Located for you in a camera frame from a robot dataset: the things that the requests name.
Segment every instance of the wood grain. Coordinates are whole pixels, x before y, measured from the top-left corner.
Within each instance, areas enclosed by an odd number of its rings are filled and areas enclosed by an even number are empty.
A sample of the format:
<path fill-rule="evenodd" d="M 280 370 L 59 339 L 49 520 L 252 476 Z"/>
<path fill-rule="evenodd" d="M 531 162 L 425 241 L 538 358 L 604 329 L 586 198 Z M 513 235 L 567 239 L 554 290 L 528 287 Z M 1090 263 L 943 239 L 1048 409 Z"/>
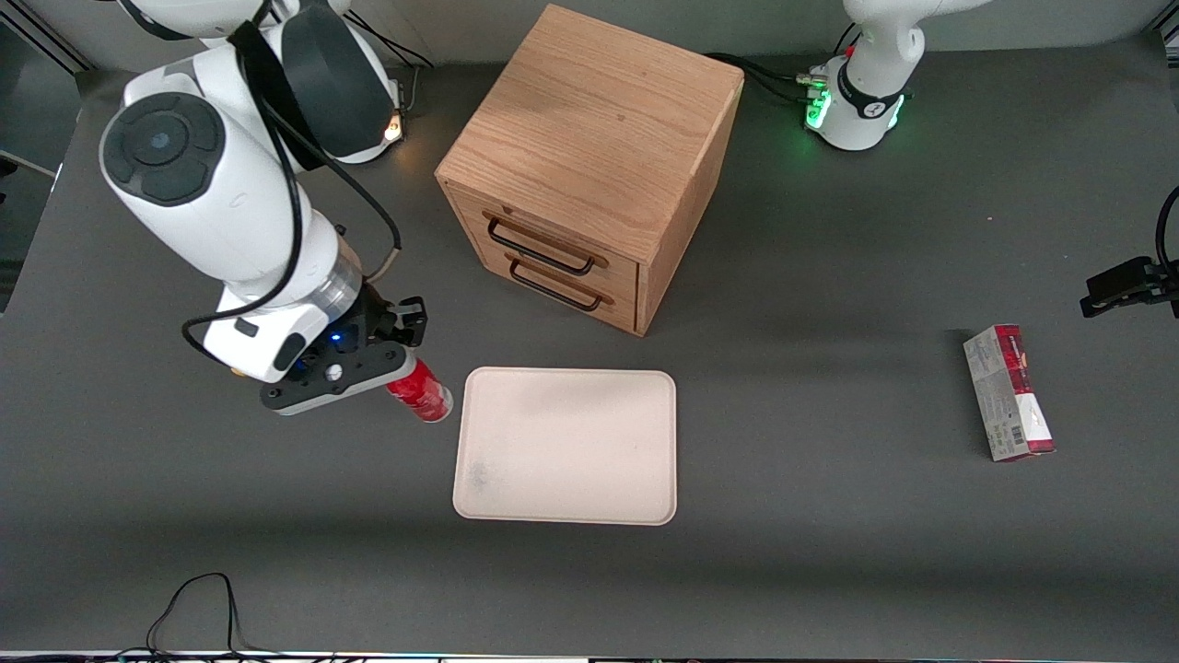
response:
<path fill-rule="evenodd" d="M 646 333 L 712 197 L 740 70 L 549 5 L 435 171 L 480 260 Z M 569 265 L 505 248 L 498 234 Z"/>
<path fill-rule="evenodd" d="M 541 255 L 575 267 L 584 265 L 588 257 L 594 260 L 593 268 L 585 276 L 566 274 L 565 276 L 569 280 L 597 291 L 634 298 L 634 283 L 638 278 L 638 264 L 634 261 L 598 247 L 578 247 L 568 237 L 554 236 L 548 232 L 548 229 L 538 228 L 520 210 L 498 205 L 487 197 L 461 185 L 452 184 L 449 189 L 467 237 L 476 245 L 476 251 L 481 257 L 505 250 L 512 251 L 502 244 L 496 244 L 487 234 L 488 219 L 494 216 L 502 222 L 502 225 L 496 230 L 499 236 L 518 242 Z"/>
<path fill-rule="evenodd" d="M 650 264 L 742 79 L 551 5 L 437 176 Z"/>
<path fill-rule="evenodd" d="M 733 98 L 727 112 L 717 118 L 712 137 L 709 139 L 709 149 L 697 162 L 692 179 L 689 182 L 684 197 L 680 199 L 676 216 L 667 225 L 659 252 L 650 265 L 639 270 L 638 302 L 635 311 L 635 332 L 640 336 L 647 333 L 651 320 L 663 301 L 671 278 L 679 267 L 679 261 L 687 250 L 692 235 L 700 223 L 700 217 L 712 199 L 712 193 L 717 189 L 717 180 L 720 179 L 720 166 L 724 164 L 725 149 L 729 146 L 729 136 L 732 133 L 733 119 L 737 117 L 737 97 L 740 96 L 740 87 L 733 90 Z"/>

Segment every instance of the drawer handle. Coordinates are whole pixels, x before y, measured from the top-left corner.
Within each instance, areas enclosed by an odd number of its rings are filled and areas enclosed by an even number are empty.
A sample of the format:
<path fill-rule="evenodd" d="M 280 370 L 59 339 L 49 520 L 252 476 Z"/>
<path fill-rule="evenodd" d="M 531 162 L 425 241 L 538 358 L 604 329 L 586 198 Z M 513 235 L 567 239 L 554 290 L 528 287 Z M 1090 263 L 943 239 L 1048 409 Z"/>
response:
<path fill-rule="evenodd" d="M 558 293 L 556 290 L 553 290 L 552 288 L 546 288 L 545 285 L 541 285 L 540 283 L 536 283 L 532 278 L 527 278 L 525 276 L 520 276 L 519 274 L 516 274 L 516 270 L 515 270 L 518 267 L 520 267 L 520 261 L 514 260 L 514 261 L 512 261 L 512 267 L 508 268 L 508 274 L 512 275 L 512 278 L 515 280 L 516 283 L 520 283 L 522 285 L 527 285 L 528 288 L 532 288 L 533 290 L 536 290 L 538 293 L 540 293 L 542 295 L 548 295 L 549 297 L 553 297 L 554 300 L 556 300 L 556 301 L 559 301 L 561 303 L 569 304 L 571 307 L 573 307 L 573 308 L 575 308 L 578 310 L 582 310 L 585 313 L 593 313 L 593 311 L 598 310 L 598 307 L 601 306 L 601 295 L 595 296 L 593 298 L 593 303 L 592 304 L 584 304 L 584 303 L 581 303 L 581 302 L 579 302 L 579 301 L 577 301 L 577 300 L 574 300 L 572 297 L 566 297 L 565 295 Z"/>
<path fill-rule="evenodd" d="M 495 234 L 495 229 L 499 228 L 499 225 L 500 225 L 500 219 L 494 218 L 494 217 L 492 218 L 492 223 L 489 223 L 487 225 L 487 234 L 492 236 L 492 241 L 494 241 L 496 244 L 502 244 L 502 245 L 505 245 L 505 247 L 507 247 L 509 249 L 520 251 L 521 254 L 528 256 L 529 258 L 533 258 L 535 261 L 542 262 L 542 263 L 547 264 L 548 267 L 552 267 L 552 268 L 555 268 L 555 269 L 560 269 L 561 271 L 564 271 L 566 274 L 572 274 L 573 276 L 585 276 L 586 274 L 590 274 L 591 269 L 593 269 L 593 256 L 587 257 L 585 267 L 578 269 L 578 268 L 575 268 L 573 265 L 565 264 L 564 262 L 561 262 L 559 260 L 553 260 L 553 258 L 546 256 L 545 254 L 539 254 L 539 252 L 529 249 L 528 247 L 525 247 L 523 244 L 520 244 L 519 242 L 513 242 L 512 239 L 508 239 L 507 237 L 503 237 L 501 235 L 496 235 Z"/>

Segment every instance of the gray table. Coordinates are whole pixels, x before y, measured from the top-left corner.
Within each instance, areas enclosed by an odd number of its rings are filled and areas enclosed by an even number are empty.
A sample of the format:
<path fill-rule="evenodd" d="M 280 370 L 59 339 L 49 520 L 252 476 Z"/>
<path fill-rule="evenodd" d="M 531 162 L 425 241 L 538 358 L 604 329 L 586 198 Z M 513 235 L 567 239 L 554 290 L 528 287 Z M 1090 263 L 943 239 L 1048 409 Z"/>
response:
<path fill-rule="evenodd" d="M 645 340 L 482 270 L 432 171 L 496 70 L 429 74 L 408 142 L 354 169 L 403 225 L 382 289 L 426 296 L 423 356 L 460 400 L 487 365 L 672 374 L 679 513 L 658 529 L 463 520 L 457 418 L 380 392 L 264 411 L 182 342 L 219 285 L 107 191 L 120 80 L 90 81 L 0 321 L 0 643 L 137 644 L 222 570 L 281 649 L 1179 658 L 1179 322 L 1076 306 L 1151 250 L 1175 182 L 1160 48 L 931 54 L 862 155 L 750 87 Z M 376 260 L 363 203 L 304 183 Z M 987 455 L 960 342 L 996 322 L 1025 327 L 1054 457 Z M 216 649 L 222 610 L 198 587 L 164 644 Z"/>

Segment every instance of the wooden drawer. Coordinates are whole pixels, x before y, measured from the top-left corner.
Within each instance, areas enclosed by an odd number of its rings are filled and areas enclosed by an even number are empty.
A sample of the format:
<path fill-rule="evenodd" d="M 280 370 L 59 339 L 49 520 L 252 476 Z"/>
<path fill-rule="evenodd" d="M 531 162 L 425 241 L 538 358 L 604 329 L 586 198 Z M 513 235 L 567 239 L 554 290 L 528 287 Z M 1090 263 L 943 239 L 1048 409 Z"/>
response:
<path fill-rule="evenodd" d="M 574 308 L 610 297 L 595 316 L 641 336 L 716 189 L 743 80 L 549 5 L 434 176 L 492 271 L 590 297 Z"/>
<path fill-rule="evenodd" d="M 618 254 L 540 228 L 527 212 L 496 204 L 461 186 L 448 186 L 450 202 L 483 262 L 509 252 L 547 267 L 591 290 L 633 298 L 639 265 Z"/>
<path fill-rule="evenodd" d="M 512 280 L 553 301 L 634 333 L 633 289 L 621 293 L 595 290 L 566 274 L 512 251 L 487 254 L 483 256 L 483 265 L 493 274 Z"/>

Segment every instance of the red and white box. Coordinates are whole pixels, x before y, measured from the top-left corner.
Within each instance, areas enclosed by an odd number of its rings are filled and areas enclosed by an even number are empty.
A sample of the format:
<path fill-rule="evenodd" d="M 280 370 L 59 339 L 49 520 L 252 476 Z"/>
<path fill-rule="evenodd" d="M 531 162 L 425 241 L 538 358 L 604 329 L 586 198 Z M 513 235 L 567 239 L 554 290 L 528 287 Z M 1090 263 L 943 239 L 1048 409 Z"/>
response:
<path fill-rule="evenodd" d="M 962 347 L 987 426 L 990 458 L 1008 461 L 1056 451 L 1028 381 L 1019 324 L 996 324 Z"/>

